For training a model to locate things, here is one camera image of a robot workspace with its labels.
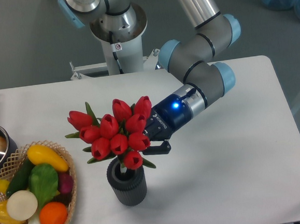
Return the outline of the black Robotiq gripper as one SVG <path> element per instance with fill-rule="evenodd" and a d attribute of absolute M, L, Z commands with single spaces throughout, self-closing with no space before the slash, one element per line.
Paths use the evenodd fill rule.
<path fill-rule="evenodd" d="M 169 154 L 171 145 L 168 140 L 173 133 L 192 119 L 192 110 L 187 105 L 188 96 L 171 94 L 151 109 L 147 119 L 145 135 L 151 141 L 163 141 L 161 145 L 150 146 L 142 153 L 144 155 Z"/>

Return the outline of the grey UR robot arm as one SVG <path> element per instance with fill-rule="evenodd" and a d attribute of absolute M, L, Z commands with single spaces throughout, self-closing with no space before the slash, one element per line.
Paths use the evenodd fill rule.
<path fill-rule="evenodd" d="M 147 148 L 144 155 L 169 153 L 172 134 L 235 85 L 232 69 L 210 60 L 238 39 L 238 21 L 222 14 L 214 0 L 178 1 L 196 35 L 185 44 L 167 41 L 159 50 L 159 65 L 182 86 L 151 110 L 145 133 L 161 145 Z M 142 71 L 147 17 L 139 5 L 131 0 L 58 0 L 58 5 L 75 27 L 90 27 L 101 42 L 110 75 Z"/>

